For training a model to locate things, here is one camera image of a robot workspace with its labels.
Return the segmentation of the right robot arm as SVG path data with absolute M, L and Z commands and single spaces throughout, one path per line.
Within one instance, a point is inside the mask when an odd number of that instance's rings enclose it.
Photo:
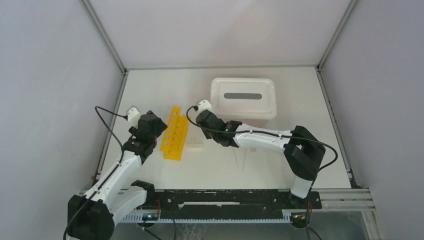
M 197 115 L 195 125 L 201 128 L 207 139 L 223 147 L 260 148 L 283 156 L 294 174 L 289 203 L 295 208 L 308 203 L 326 147 L 305 127 L 297 125 L 293 130 L 269 130 L 236 120 L 225 122 L 209 110 Z

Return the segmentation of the yellow test tube rack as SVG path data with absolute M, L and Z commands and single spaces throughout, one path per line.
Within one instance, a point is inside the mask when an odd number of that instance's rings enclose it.
M 188 133 L 188 118 L 180 115 L 181 108 L 174 106 L 170 112 L 167 129 L 165 130 L 160 145 L 163 158 L 180 161 Z

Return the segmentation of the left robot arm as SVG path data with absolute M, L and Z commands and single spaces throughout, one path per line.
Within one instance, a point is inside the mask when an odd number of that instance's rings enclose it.
M 83 195 L 73 195 L 68 201 L 64 240 L 109 240 L 117 224 L 133 209 L 149 209 L 156 203 L 154 185 L 139 180 L 120 202 L 115 198 L 127 179 L 153 153 L 167 125 L 151 110 L 141 114 L 136 107 L 130 108 L 124 119 L 132 124 L 128 130 L 130 138 L 120 144 L 121 155 L 106 174 Z

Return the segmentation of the pink plastic bin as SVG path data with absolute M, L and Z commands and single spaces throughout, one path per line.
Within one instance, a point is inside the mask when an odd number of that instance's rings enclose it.
M 229 121 L 238 121 L 243 124 L 247 124 L 250 126 L 258 127 L 258 128 L 264 128 L 268 123 L 268 119 L 242 119 L 242 118 L 229 118 Z

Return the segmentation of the white plastic bin lid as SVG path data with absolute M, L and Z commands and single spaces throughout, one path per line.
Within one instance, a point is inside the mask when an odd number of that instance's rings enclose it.
M 220 118 L 272 120 L 277 115 L 275 84 L 268 78 L 217 77 L 209 102 Z

